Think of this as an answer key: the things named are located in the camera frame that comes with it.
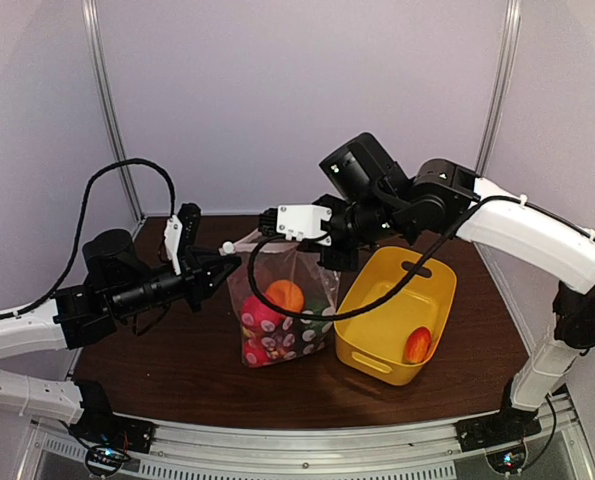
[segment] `wire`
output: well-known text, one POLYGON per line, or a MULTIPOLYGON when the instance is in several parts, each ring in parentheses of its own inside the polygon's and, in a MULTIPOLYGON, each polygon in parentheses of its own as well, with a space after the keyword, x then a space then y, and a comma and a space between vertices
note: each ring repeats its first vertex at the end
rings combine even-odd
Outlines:
POLYGON ((135 335, 136 337, 141 337, 145 333, 148 333, 151 328, 153 328, 155 325, 157 325, 159 322, 161 322, 164 319, 164 317, 168 314, 169 311, 170 311, 170 303, 167 303, 166 305, 164 305, 162 312, 159 314, 159 316, 155 320, 153 320, 152 322, 147 324, 141 330, 137 329, 137 315, 135 315, 133 317, 133 335, 135 335))
MULTIPOLYGON (((383 296, 372 301, 371 303, 364 305, 362 307, 356 308, 354 310, 350 310, 348 312, 341 313, 341 314, 329 315, 329 316, 307 314, 307 313, 302 313, 302 312, 293 312, 290 310, 286 310, 285 308, 282 308, 279 305, 275 305, 273 302, 271 302, 270 300, 268 300, 266 298, 266 296, 261 292, 261 290, 259 290, 259 287, 257 286, 257 281, 255 280, 255 260, 257 259, 257 256, 259 255, 261 250, 267 244, 277 241, 277 240, 280 240, 280 239, 284 239, 285 237, 283 235, 275 235, 275 236, 263 239, 261 242, 259 242, 255 246, 255 248, 251 252, 250 259, 248 261, 248 267, 247 267, 248 283, 250 285, 250 289, 253 292, 253 295, 255 295, 255 297, 257 297, 261 303, 263 303, 265 306, 267 306, 274 312, 277 312, 277 313, 280 313, 282 315, 286 315, 289 317, 301 318, 303 320, 320 321, 320 322, 339 322, 342 320, 348 320, 349 318, 356 317, 358 315, 362 315, 364 313, 368 313, 368 312, 384 305, 391 298, 393 298, 395 295, 397 295, 414 278, 414 276, 419 272, 419 270, 421 270, 423 265, 437 252, 437 250, 439 250, 448 240, 450 240, 451 238, 454 237, 454 235, 457 233, 459 228, 464 223, 466 223, 468 220, 470 220, 470 218, 475 213, 477 213, 477 211, 480 208, 482 208, 484 205, 486 205, 487 203, 490 203, 490 202, 495 202, 495 201, 506 201, 506 202, 510 202, 510 203, 521 204, 521 200, 516 197, 510 197, 507 195, 492 195, 490 197, 484 198, 479 203, 476 203, 475 205, 471 206, 468 210, 466 210, 464 213, 462 213, 459 216, 459 218, 455 222, 453 222, 453 224, 450 225, 450 227, 448 227, 448 229, 442 235, 439 236, 439 238, 422 254, 422 256, 419 258, 419 260, 417 260, 417 262, 415 262, 415 264, 410 268, 410 270, 408 270, 406 275, 404 275, 402 277, 402 279, 393 288, 391 288, 383 296)), ((568 221, 562 217, 559 217, 558 215, 556 215, 552 212, 549 212, 548 210, 545 210, 542 207, 534 205, 530 202, 527 202, 526 206, 529 208, 532 208, 533 210, 536 210, 544 215, 547 215, 548 217, 550 217, 554 220, 557 220, 557 221, 565 224, 566 226, 572 228, 573 230, 575 230, 580 235, 583 235, 586 238, 592 238, 592 240, 595 242, 595 236, 591 236, 591 234, 589 232, 587 232, 583 228, 571 223, 570 221, 568 221)), ((321 239, 322 238, 311 239, 311 241, 317 241, 317 240, 321 240, 321 239)))
POLYGON ((550 398, 548 396, 546 396, 546 402, 548 403, 548 406, 550 407, 550 412, 553 414, 553 429, 550 431, 550 435, 548 436, 548 440, 546 440, 544 447, 535 456, 535 458, 532 459, 532 461, 528 462, 526 465, 524 465, 521 468, 522 472, 528 470, 533 465, 535 465, 535 463, 537 463, 537 461, 544 455, 544 453, 546 453, 546 450, 548 450, 548 447, 550 446, 550 444, 553 441, 553 438, 555 437, 555 432, 557 431, 557 412, 555 412, 555 407, 553 407, 553 402, 550 401, 550 398))
POLYGON ((87 455, 84 458, 84 466, 91 475, 103 478, 110 477, 117 473, 125 463, 132 460, 132 457, 127 453, 128 435, 126 434, 126 432, 123 432, 124 451, 122 452, 107 444, 98 444, 93 446, 87 445, 86 442, 84 442, 79 436, 75 434, 75 432, 72 431, 72 429, 66 422, 60 420, 59 423, 61 423, 64 426, 68 434, 71 437, 73 437, 77 441, 77 443, 79 443, 82 447, 86 449, 87 455), (117 465, 114 467, 113 470, 104 471, 103 473, 100 473, 94 470, 94 466, 90 464, 91 459, 98 461, 102 464, 106 463, 110 459, 117 465))
POLYGON ((70 252, 70 257, 68 259, 68 262, 66 263, 66 268, 64 268, 64 271, 62 272, 62 274, 59 276, 59 278, 57 278, 57 281, 55 282, 55 284, 52 287, 50 287, 50 289, 44 295, 39 297, 37 300, 35 300, 31 304, 29 304, 23 308, 20 308, 17 311, 1 313, 0 320, 4 320, 6 318, 13 318, 16 315, 17 316, 24 315, 28 312, 31 312, 31 311, 35 310, 36 308, 40 307, 41 305, 43 305, 44 303, 46 303, 48 300, 50 300, 50 297, 52 297, 55 294, 55 292, 59 289, 61 284, 64 282, 64 280, 70 273, 70 270, 72 269, 73 264, 75 263, 75 259, 77 258, 77 253, 79 252, 79 241, 81 239, 82 228, 84 226, 84 217, 86 216, 86 208, 88 207, 88 198, 90 197, 90 191, 92 189, 93 184, 102 175, 104 175, 112 170, 115 170, 117 168, 127 167, 129 165, 143 165, 145 167, 152 168, 153 170, 155 170, 157 173, 159 173, 159 175, 161 175, 164 178, 164 180, 166 181, 166 185, 168 186, 168 193, 170 196, 170 215, 173 216, 175 214, 175 186, 174 186, 173 181, 170 178, 170 175, 168 174, 168 172, 166 170, 164 170, 164 168, 157 165, 155 162, 151 162, 150 160, 145 160, 143 158, 131 158, 129 160, 122 160, 121 162, 113 163, 112 165, 108 165, 104 168, 101 168, 92 177, 90 177, 90 179, 88 180, 88 183, 86 184, 86 188, 84 190, 84 196, 81 201, 81 209, 79 211, 79 219, 77 220, 77 228, 75 230, 75 237, 73 239, 73 247, 70 252))

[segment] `plastic bag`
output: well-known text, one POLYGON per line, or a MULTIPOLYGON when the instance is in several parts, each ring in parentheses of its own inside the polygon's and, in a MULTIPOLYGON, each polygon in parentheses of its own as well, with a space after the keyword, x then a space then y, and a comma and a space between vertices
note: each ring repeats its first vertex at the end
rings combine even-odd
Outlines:
MULTIPOLYGON (((242 265, 228 277, 233 310, 239 319, 242 361, 257 368, 293 360, 323 349, 332 322, 285 317, 253 296, 247 269, 250 253, 262 238, 254 231, 235 245, 242 265)), ((297 251, 296 243, 266 245, 255 260, 255 279, 267 298, 287 310, 332 315, 336 311, 339 273, 317 265, 319 255, 297 251)))

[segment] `wooden table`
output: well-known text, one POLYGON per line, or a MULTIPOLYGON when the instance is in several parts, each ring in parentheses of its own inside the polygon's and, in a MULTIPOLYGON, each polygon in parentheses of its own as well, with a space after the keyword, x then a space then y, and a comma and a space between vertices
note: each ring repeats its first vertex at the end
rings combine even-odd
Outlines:
MULTIPOLYGON (((203 218, 197 244, 217 247, 255 224, 256 217, 203 218)), ((149 219, 136 240, 140 255, 153 264, 163 225, 163 219, 149 219)), ((433 238, 423 236, 414 249, 424 250, 433 238)), ((334 348, 261 369, 243 366, 226 286, 198 314, 176 302, 143 337, 120 326, 84 349, 75 377, 99 381, 119 413, 224 427, 391 425, 499 408, 504 384, 527 359, 525 349, 475 248, 453 240, 436 258, 457 274, 455 301, 433 360, 405 387, 341 364, 334 348)), ((344 276, 342 293, 353 277, 344 276)))

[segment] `yellow tray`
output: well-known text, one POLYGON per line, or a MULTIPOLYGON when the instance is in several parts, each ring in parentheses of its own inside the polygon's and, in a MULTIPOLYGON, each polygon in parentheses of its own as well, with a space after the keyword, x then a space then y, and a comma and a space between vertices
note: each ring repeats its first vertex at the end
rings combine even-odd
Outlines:
MULTIPOLYGON (((399 247, 379 249, 355 280, 339 313, 384 295, 420 256, 399 247)), ((456 286, 457 276, 450 267, 438 260, 428 260, 424 269, 386 304, 358 317, 335 322, 337 357, 386 383, 406 385, 435 354, 456 286), (403 359, 406 340, 419 327, 426 327, 431 333, 428 355, 422 363, 406 364, 403 359)))

